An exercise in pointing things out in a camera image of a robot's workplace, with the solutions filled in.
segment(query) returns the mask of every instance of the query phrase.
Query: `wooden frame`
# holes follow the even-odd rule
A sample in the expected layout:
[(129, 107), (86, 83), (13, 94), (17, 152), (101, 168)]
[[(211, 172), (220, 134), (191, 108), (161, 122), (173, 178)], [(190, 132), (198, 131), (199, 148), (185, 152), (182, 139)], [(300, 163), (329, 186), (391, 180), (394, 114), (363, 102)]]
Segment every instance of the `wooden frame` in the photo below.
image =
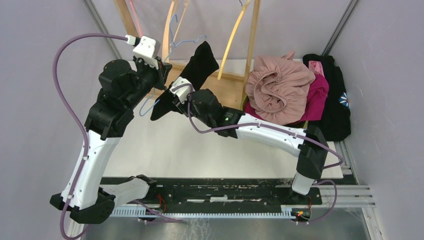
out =
[[(113, 0), (115, 6), (119, 12), (122, 23), (125, 26), (126, 32), (129, 35), (137, 36), (136, 25), (134, 24), (133, 18), (130, 14), (130, 10), (128, 9), (127, 3), (125, 0)], [(249, 73), (251, 70), (253, 51), (255, 48), (255, 37), (256, 37), (256, 28), (258, 23), (259, 9), (261, 5), (261, 0), (252, 0), (254, 1), (253, 5), (253, 14), (251, 19), (250, 26), (250, 36), (249, 36), (249, 45), (247, 49), (247, 58), (246, 58), (246, 66), (244, 70), (244, 75), (239, 75), (235, 73), (223, 72), (221, 73), (220, 78), (218, 80), (218, 72), (214, 72), (208, 80), (204, 83), (202, 88), (209, 88), (218, 98), (222, 105), (232, 107), (232, 108), (243, 108), (243, 103), (246, 98), (246, 83), (249, 78)], [(168, 15), (166, 16), (166, 24), (163, 31), (163, 39), (162, 39), (162, 59), (166, 58), (170, 53), (170, 36), (169, 36), (169, 28), (170, 28), (170, 20), (173, 14), (177, 11), (179, 4), (179, 0), (172, 0)], [(186, 12), (187, 6), (189, 4), (189, 0), (186, 0), (184, 4), (184, 10), (181, 16), (181, 19), (178, 23), (177, 31), (175, 32), (174, 38), (177, 37), (178, 31), (180, 29), (181, 22), (183, 21), (184, 14)], [(169, 85), (174, 79), (176, 79), (181, 71), (184, 69), (184, 65), (181, 63), (172, 62), (172, 70), (170, 71), (167, 79), (167, 85)], [(155, 92), (155, 98), (159, 96), (162, 91)]]

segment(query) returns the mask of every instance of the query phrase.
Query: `black garment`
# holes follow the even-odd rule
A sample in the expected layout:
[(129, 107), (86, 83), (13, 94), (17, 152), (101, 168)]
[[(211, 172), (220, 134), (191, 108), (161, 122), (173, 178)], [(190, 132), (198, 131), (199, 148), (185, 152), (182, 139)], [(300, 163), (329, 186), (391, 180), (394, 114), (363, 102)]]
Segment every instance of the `black garment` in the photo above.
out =
[(327, 141), (342, 141), (351, 134), (351, 111), (340, 103), (340, 97), (346, 92), (342, 71), (340, 67), (335, 66), (332, 56), (316, 54), (303, 56), (303, 64), (308, 66), (309, 61), (322, 63), (325, 79), (329, 85), (321, 120), (309, 121), (309, 124), (319, 127)]
[[(197, 47), (194, 56), (190, 58), (180, 76), (187, 79), (193, 85), (194, 90), (199, 90), (209, 75), (219, 68), (220, 66), (214, 58), (211, 46), (204, 41)], [(179, 113), (178, 108), (172, 103), (173, 99), (174, 95), (169, 90), (163, 92), (157, 98), (159, 102), (153, 107), (150, 120), (158, 120), (170, 111)]]

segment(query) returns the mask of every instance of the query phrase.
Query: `gray wall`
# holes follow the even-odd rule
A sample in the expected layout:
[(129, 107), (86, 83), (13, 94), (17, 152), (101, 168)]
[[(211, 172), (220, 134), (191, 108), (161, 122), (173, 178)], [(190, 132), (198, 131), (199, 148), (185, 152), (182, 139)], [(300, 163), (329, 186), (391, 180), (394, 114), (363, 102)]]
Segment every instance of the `gray wall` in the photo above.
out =
[[(93, 0), (110, 33), (126, 34), (113, 1)], [(143, 33), (162, 42), (171, 0), (134, 0)], [(186, 0), (179, 1), (181, 17)], [(296, 50), (296, 57), (321, 53), (349, 0), (263, 0), (260, 5), (254, 55), (285, 55)], [(254, 1), (248, 6), (234, 37), (228, 59), (246, 59)], [(233, 26), (242, 10), (238, 0), (190, 0), (176, 42), (207, 35), (216, 59), (222, 59)], [(116, 43), (125, 50), (125, 44)], [(175, 49), (172, 60), (188, 60), (196, 49), (184, 43)], [(131, 53), (121, 53), (131, 59)]]
[[(66, 40), (98, 30), (80, 0), (2, 1), (0, 30), (0, 238), (61, 239), (49, 200), (65, 187), (83, 139), (56, 93), (52, 62)], [(59, 61), (64, 94), (83, 120), (112, 58), (104, 40), (85, 39)]]
[(346, 142), (385, 236), (422, 239), (424, 1), (360, 1), (331, 54), (351, 104)]

